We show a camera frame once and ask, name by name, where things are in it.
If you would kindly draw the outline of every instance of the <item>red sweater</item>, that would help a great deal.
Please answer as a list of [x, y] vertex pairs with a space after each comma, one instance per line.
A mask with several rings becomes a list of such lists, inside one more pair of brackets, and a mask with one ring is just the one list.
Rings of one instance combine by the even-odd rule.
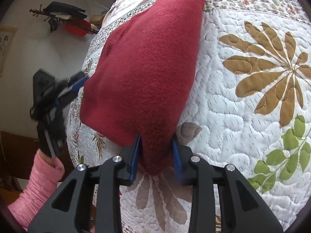
[[141, 164], [158, 174], [195, 76], [205, 0], [158, 0], [109, 36], [84, 86], [81, 121], [119, 146], [142, 136]]

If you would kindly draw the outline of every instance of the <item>pink sweater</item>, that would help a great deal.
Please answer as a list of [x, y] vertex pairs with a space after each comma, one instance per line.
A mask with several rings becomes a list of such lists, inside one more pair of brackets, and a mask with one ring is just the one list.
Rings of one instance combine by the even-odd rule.
[[45, 162], [38, 150], [26, 189], [14, 203], [8, 206], [16, 220], [26, 230], [40, 208], [56, 190], [57, 182], [64, 175], [65, 169], [62, 162], [56, 158], [54, 163], [55, 166], [52, 167]]

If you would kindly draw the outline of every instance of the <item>hand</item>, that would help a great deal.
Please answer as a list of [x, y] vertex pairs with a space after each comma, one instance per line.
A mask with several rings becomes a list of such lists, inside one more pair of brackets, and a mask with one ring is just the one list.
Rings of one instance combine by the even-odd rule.
[[41, 150], [39, 150], [39, 155], [41, 159], [43, 159], [45, 162], [47, 162], [50, 166], [55, 166], [55, 159], [45, 155]]
[[57, 111], [52, 121], [40, 120], [37, 125], [41, 151], [49, 156], [55, 157], [66, 142], [66, 128], [64, 125], [62, 111]]

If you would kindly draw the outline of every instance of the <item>sweater cuff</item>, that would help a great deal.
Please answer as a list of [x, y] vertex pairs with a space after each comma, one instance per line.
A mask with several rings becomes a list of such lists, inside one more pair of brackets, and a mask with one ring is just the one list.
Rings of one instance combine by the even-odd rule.
[[33, 168], [36, 169], [37, 172], [40, 173], [40, 175], [42, 175], [44, 178], [50, 176], [53, 180], [58, 182], [63, 177], [65, 168], [58, 158], [55, 158], [54, 160], [55, 166], [53, 167], [41, 158], [38, 150], [34, 158]]

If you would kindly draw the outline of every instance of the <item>taupe leaf pattern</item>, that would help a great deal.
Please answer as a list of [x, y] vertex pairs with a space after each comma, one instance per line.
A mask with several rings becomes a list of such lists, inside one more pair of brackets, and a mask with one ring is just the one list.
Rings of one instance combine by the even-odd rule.
[[221, 218], [216, 215], [216, 233], [221, 233]]
[[94, 137], [92, 139], [92, 141], [95, 141], [97, 151], [99, 154], [99, 159], [103, 156], [102, 151], [105, 149], [105, 142], [101, 139], [102, 137], [104, 137], [102, 134], [95, 131]]
[[264, 49], [268, 50], [272, 54], [278, 56], [277, 52], [270, 44], [268, 38], [256, 26], [247, 21], [245, 21], [244, 26], [245, 30], [253, 37], [254, 40], [256, 40], [259, 45], [264, 47]]
[[134, 181], [133, 185], [127, 187], [128, 191], [130, 192], [130, 191], [135, 190], [143, 177], [144, 177], [143, 172], [140, 170], [137, 170], [136, 180]]
[[308, 60], [308, 54], [303, 51], [301, 54], [299, 54], [296, 64], [306, 63], [307, 60]]
[[279, 53], [279, 55], [281, 55], [283, 58], [286, 59], [286, 55], [284, 52], [282, 42], [279, 36], [276, 34], [276, 31], [264, 22], [262, 22], [262, 27], [263, 27], [264, 32], [269, 37], [273, 48]]
[[262, 115], [270, 114], [279, 104], [280, 100], [276, 97], [275, 94], [276, 86], [277, 84], [271, 87], [260, 99], [255, 109], [256, 114]]
[[285, 47], [286, 47], [288, 58], [291, 62], [293, 60], [295, 50], [296, 50], [296, 41], [290, 32], [286, 32], [285, 34]]
[[284, 91], [285, 91], [285, 88], [286, 88], [286, 85], [287, 85], [287, 80], [288, 80], [288, 77], [289, 77], [289, 74], [287, 74], [281, 81], [279, 81], [277, 84], [276, 84], [276, 87], [275, 87], [275, 97], [281, 101], [283, 98], [283, 95], [284, 95]]
[[78, 147], [78, 139], [79, 139], [79, 133], [77, 131], [75, 131], [73, 133], [73, 143], [74, 143], [74, 147]]
[[280, 125], [284, 127], [290, 123], [293, 119], [294, 108], [293, 102], [295, 101], [295, 88], [293, 77], [290, 78], [288, 86], [285, 90], [285, 95], [282, 100], [281, 110], [280, 110]]
[[257, 54], [259, 56], [263, 56], [263, 55], [270, 56], [260, 47], [253, 45], [250, 42], [244, 41], [244, 40], [240, 39], [239, 37], [237, 37], [236, 35], [233, 35], [233, 34], [224, 35], [224, 36], [219, 38], [219, 41], [221, 41], [227, 45], [234, 46], [234, 47], [240, 49], [242, 52], [250, 52], [250, 53]]
[[225, 68], [234, 74], [251, 74], [274, 68], [276, 65], [257, 57], [232, 56], [223, 62]]
[[162, 176], [176, 197], [192, 202], [192, 186], [180, 186], [172, 169], [162, 173]]
[[86, 68], [84, 69], [84, 72], [85, 72], [86, 76], [89, 76], [92, 64], [93, 64], [93, 59], [90, 59], [89, 62], [87, 63], [87, 65], [86, 65]]
[[143, 181], [138, 188], [137, 196], [136, 196], [136, 207], [137, 209], [144, 209], [148, 203], [149, 189], [150, 189], [150, 181], [149, 176], [144, 174]]
[[302, 108], [304, 106], [304, 97], [302, 95], [302, 91], [301, 91], [301, 88], [299, 86], [297, 79], [295, 79], [294, 83], [295, 83], [295, 89], [297, 92], [297, 100], [298, 100], [300, 107]]
[[278, 79], [283, 72], [260, 72], [251, 74], [239, 82], [235, 94], [237, 97], [245, 97], [262, 91], [266, 86]]
[[187, 212], [161, 178], [159, 180], [159, 189], [163, 194], [166, 209], [170, 217], [178, 224], [185, 224], [187, 221]]
[[305, 77], [311, 79], [311, 67], [309, 65], [301, 65], [297, 69], [301, 71]]
[[195, 123], [185, 122], [176, 128], [176, 135], [181, 144], [191, 142], [201, 132], [202, 128]]
[[155, 182], [152, 182], [152, 194], [153, 194], [153, 200], [154, 200], [154, 206], [155, 206], [155, 212], [156, 217], [158, 219], [159, 225], [162, 230], [165, 231], [165, 212], [163, 208], [163, 201], [162, 197], [160, 195], [160, 192], [158, 190], [158, 187], [156, 186]]

